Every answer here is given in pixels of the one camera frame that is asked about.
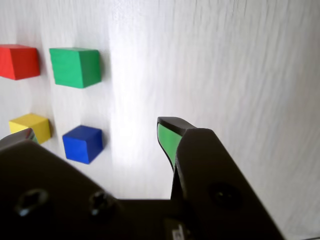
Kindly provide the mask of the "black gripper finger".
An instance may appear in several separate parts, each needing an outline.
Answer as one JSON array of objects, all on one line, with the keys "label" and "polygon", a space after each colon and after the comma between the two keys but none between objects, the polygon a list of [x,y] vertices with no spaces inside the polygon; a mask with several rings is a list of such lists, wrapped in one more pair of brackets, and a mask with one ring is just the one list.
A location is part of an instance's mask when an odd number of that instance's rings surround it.
[{"label": "black gripper finger", "polygon": [[157,119],[157,140],[173,170],[172,200],[183,204],[197,240],[281,240],[283,235],[217,135],[179,117]]},{"label": "black gripper finger", "polygon": [[109,194],[25,129],[0,141],[0,237],[123,240],[125,223]]}]

